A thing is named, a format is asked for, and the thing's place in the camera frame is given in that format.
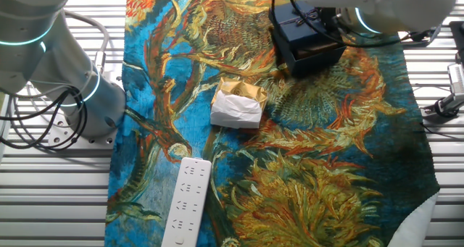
power strip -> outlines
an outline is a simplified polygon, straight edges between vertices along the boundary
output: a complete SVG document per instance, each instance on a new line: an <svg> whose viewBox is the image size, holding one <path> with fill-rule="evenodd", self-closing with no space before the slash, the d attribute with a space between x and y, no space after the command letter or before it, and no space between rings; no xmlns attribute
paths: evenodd
<svg viewBox="0 0 464 247"><path fill-rule="evenodd" d="M210 183L211 162L182 159L161 247L195 247Z"/></svg>

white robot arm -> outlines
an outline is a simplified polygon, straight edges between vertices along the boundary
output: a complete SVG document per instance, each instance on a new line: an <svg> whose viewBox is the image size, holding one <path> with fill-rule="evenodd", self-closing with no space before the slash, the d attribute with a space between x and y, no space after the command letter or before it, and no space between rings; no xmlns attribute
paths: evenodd
<svg viewBox="0 0 464 247"><path fill-rule="evenodd" d="M125 94L102 77L101 63L93 64L66 25L67 0L0 0L0 91L16 93L29 80L42 93L64 83L78 88L88 109L82 136L97 138L121 123ZM104 60L103 52L96 60ZM48 93L57 99L63 90ZM61 110L73 128L79 114L66 99Z"/></svg>
<svg viewBox="0 0 464 247"><path fill-rule="evenodd" d="M439 25L455 0L305 0L338 8L341 22L358 33L422 32Z"/></svg>

metal grating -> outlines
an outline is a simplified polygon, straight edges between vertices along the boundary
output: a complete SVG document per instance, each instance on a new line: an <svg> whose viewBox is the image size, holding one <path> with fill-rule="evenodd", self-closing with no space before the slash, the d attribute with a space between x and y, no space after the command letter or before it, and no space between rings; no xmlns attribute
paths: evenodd
<svg viewBox="0 0 464 247"><path fill-rule="evenodd" d="M108 28L112 40L105 75L118 83L124 52L125 0L69 0L66 9L90 16ZM458 0L442 32L428 48L405 51L419 106L450 94L447 66L454 62L456 50L447 24L454 20L464 21L464 0ZM93 58L101 33L83 22L70 19L68 23ZM29 101L20 101L20 108L24 114L34 111ZM36 118L25 124L34 134L40 134L46 123ZM424 246L464 246L464 115L447 123L425 124L456 138L428 135L442 190ZM20 142L13 130L9 139ZM91 149L44 154L36 149L6 148L0 165L0 246L103 246L111 153Z"/></svg>

electrical cord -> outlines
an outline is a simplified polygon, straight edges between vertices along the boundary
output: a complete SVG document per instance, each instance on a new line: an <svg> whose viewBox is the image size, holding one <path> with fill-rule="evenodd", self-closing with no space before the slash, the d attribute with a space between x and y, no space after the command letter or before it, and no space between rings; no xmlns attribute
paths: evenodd
<svg viewBox="0 0 464 247"><path fill-rule="evenodd" d="M30 132L28 131L28 129L24 126L24 124L22 123L22 120L18 120L19 123L20 123L20 127L26 132L26 134L30 137L30 139L33 141L32 143L29 143L28 145L26 146L18 146L18 145L14 145L12 143L5 143L7 146L11 146L13 148L18 148L18 149L24 149L24 148L30 148L31 146L37 148L37 149L45 149L45 150L50 150L50 151L61 151L61 150L65 150L69 147L71 147L74 143L77 142L78 138L81 137L82 135L82 132L84 131L85 127L86 127L86 124L87 124L87 119L88 119L88 115L87 115L87 107L85 105L85 103L82 102L82 97L75 97L75 101L77 104L80 104L79 106L83 108L83 111L80 112L80 117L79 117L79 121L78 121L78 127L80 128L77 128L76 130L74 130L74 133L68 137L66 140L62 141L61 143L58 143L57 145L54 145L54 146L44 146L43 144L41 144L41 141L44 139L44 135L42 135L40 138L34 138L32 136L32 134L30 134ZM15 111L16 111L16 114L17 116L19 116L19 111L18 111L18 108L17 108L17 103L16 101L13 99L13 104L14 104L14 108L15 108ZM55 112L58 112L59 110L59 107L57 107L55 109ZM47 130L46 132L44 133L45 135L48 133L49 131L49 128L51 128L51 124L53 123L53 121L51 121L49 123L49 126L47 127ZM25 138L24 136L21 135L21 133L19 132L19 130L17 129L17 126L15 123L13 123L12 121L12 127L14 128L14 130L16 131L16 133L21 137L21 139L23 141L27 141L28 139ZM64 148L57 148L57 147L60 147L60 146L63 146L65 145L66 143L68 143L69 141L71 141L70 144L68 144L67 146L65 146Z"/></svg>
<svg viewBox="0 0 464 247"><path fill-rule="evenodd" d="M311 29L313 29L316 33L319 33L323 36L325 36L326 38L338 43L338 44L341 44L341 45L344 45L344 46L349 46L349 47L354 47L354 48L380 48L380 47L385 47L385 46L389 46L389 45L393 45L393 44L396 44L396 43L400 43L401 41L404 41L404 40L407 40L408 38L411 38L412 35L408 34L406 35L404 38L401 38L399 40L395 40L395 41L387 41L387 42L383 42L383 43L373 43L373 44L352 44L352 43L345 43L337 38L334 38L333 36L327 34L327 33L324 33L323 31L317 29L314 25L312 25L312 23L303 15L302 11L298 8L298 5L297 3L295 2L295 0L290 0L290 3L291 5L293 6L295 12L301 17L301 19L304 21L304 23L306 25L308 25ZM277 19L276 19L276 13L275 13L275 7L276 7L276 0L272 0L271 1L271 16L273 17L273 20L275 22L277 22Z"/></svg>
<svg viewBox="0 0 464 247"><path fill-rule="evenodd" d="M442 136L447 137L447 138L460 139L460 138L456 138L456 137L454 137L452 135L446 135L446 134L443 134L443 133L440 133L440 132L434 132L434 131L430 130L428 127L426 127L422 122L419 123L419 125L421 125L423 128L425 128L431 134L442 135Z"/></svg>
<svg viewBox="0 0 464 247"><path fill-rule="evenodd" d="M108 42L109 42L109 33L108 33L108 30L100 22L97 22L96 20L90 17L83 16L81 14L67 11L67 10L65 10L65 15L73 19L80 20L82 22L87 22L89 25L93 25L97 27L101 31L101 33L103 33L103 43L101 44L99 51L105 51L107 49Z"/></svg>
<svg viewBox="0 0 464 247"><path fill-rule="evenodd" d="M30 86L29 86L29 85L26 86L26 90L28 91L28 95L32 95L31 92L30 92ZM40 99L42 100L42 102L45 103L46 106L49 105L48 102L47 102L44 98L40 98ZM38 108L38 105L37 105L37 103L34 101L34 99L30 99L30 102L32 103L34 109L36 109L36 111L39 112L40 109ZM74 114L76 114L76 113L79 113L79 112L82 110L82 108L83 108L83 107L80 106L80 107L78 108L78 110L75 110L71 115L74 115ZM41 114L41 117L43 118L43 120L45 120L45 121L47 121L47 122L50 122L50 120L47 119L43 114ZM55 127L60 127L60 128L72 127L72 126L74 126L74 125L75 125L75 124L71 124L71 125L57 125L57 124L53 124L53 126L55 126Z"/></svg>
<svg viewBox="0 0 464 247"><path fill-rule="evenodd" d="M45 112L47 112L49 109L51 109L53 106L59 104L61 106L61 104L65 101L67 95L69 95L70 92L68 90L66 90L65 92L63 92L59 97L58 99L55 99L50 105L48 105L47 107L45 107L45 109L42 109L41 111L39 112L36 112L36 113L33 113L33 114L30 114L28 116L24 116L24 117L2 117L0 116L0 120L13 120L13 121L18 121L18 120L29 120L33 117L37 117ZM7 95L11 96L11 97L14 97L14 98L19 98L19 96L17 96L16 94L12 94L12 93L7 93Z"/></svg>
<svg viewBox="0 0 464 247"><path fill-rule="evenodd" d="M66 96L68 95L69 91L65 91L63 92L63 94L59 97L59 100L57 101L57 104L58 105L61 105L63 103L63 101L65 100ZM12 103L12 100L14 98L12 96L9 97L9 104L8 104L8 107L10 108L11 106L11 103ZM51 120L54 120L55 117L57 116L57 113L58 113L58 109L54 111L53 115L51 116ZM10 120L10 121L13 121L13 120L23 120L23 118L21 117L18 117L18 118L14 118L14 117L5 117L5 120ZM0 142L2 142L4 145L6 146L9 146L11 148L15 148L15 149L28 149L28 148L32 148L34 146L37 146L46 136L47 134L49 133L51 129L51 125L48 125L47 128L45 129L45 131L43 132L43 134L37 138L36 140L34 140L32 143L29 143L28 145L25 145L25 146L20 146L20 145L15 145L7 140L5 140L4 138L0 137Z"/></svg>

tissue paper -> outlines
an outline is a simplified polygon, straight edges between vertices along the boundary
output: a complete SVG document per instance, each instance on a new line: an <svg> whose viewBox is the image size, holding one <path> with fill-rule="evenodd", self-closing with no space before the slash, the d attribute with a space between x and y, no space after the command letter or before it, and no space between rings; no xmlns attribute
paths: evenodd
<svg viewBox="0 0 464 247"><path fill-rule="evenodd" d="M267 94L263 88L221 78L211 106L211 124L232 128L258 128Z"/></svg>

